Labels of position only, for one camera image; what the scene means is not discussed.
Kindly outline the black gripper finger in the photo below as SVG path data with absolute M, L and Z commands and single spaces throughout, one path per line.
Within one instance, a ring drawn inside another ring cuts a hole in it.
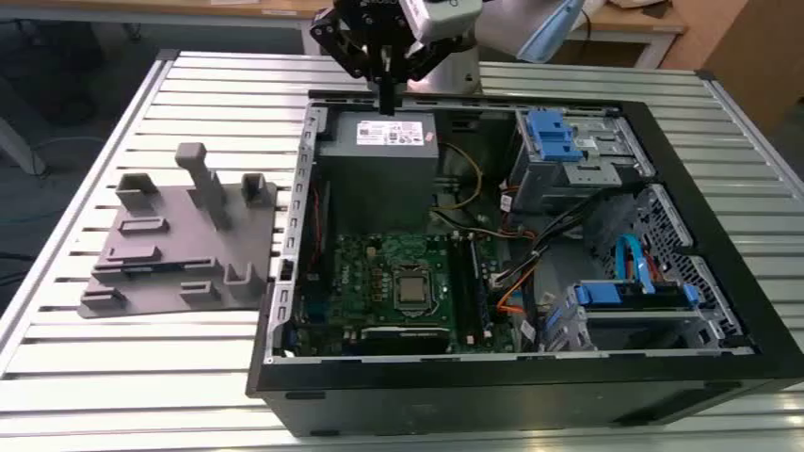
M 320 9 L 311 22 L 310 36 L 326 50 L 343 70 L 356 79 L 363 78 L 376 93 L 382 115 L 388 114 L 388 85 L 380 59 L 371 56 L 368 45 L 362 44 L 343 27 L 340 15 L 335 9 Z
M 398 106 L 398 85 L 410 80 L 420 81 L 436 66 L 456 53 L 462 40 L 438 40 L 426 44 L 412 54 L 404 53 L 408 47 L 391 45 L 387 50 L 387 115 L 394 116 Z

